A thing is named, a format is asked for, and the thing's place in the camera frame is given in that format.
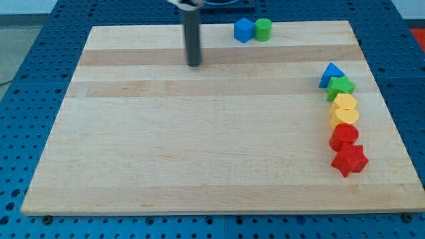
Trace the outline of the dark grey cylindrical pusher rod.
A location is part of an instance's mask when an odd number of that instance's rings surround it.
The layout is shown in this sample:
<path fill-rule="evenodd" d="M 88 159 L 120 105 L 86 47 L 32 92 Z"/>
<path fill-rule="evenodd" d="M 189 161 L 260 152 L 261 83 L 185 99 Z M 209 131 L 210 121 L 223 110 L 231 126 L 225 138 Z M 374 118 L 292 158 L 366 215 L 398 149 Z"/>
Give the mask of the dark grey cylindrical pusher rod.
<path fill-rule="evenodd" d="M 182 11 L 182 24 L 187 64 L 196 67 L 201 64 L 200 11 Z"/>

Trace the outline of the white rod mount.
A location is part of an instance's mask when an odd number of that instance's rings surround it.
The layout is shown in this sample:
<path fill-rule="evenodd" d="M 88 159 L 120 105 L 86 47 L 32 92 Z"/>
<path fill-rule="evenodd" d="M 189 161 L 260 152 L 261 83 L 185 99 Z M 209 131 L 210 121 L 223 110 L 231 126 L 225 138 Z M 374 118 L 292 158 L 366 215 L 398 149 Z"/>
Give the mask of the white rod mount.
<path fill-rule="evenodd" d="M 195 11 L 203 6 L 203 0 L 167 0 L 183 11 Z"/>

